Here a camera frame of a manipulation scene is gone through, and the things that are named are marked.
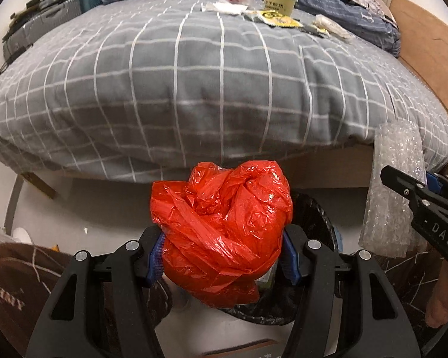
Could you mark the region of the person's right hand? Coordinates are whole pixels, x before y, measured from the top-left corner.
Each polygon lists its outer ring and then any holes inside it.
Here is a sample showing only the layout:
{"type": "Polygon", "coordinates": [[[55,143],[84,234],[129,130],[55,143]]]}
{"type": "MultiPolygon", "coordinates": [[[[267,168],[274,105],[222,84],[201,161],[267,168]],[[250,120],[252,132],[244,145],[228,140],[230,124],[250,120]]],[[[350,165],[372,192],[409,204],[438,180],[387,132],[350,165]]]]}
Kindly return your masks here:
{"type": "Polygon", "coordinates": [[[439,328],[448,323],[448,262],[444,261],[439,279],[426,306],[425,322],[429,327],[439,328]]]}

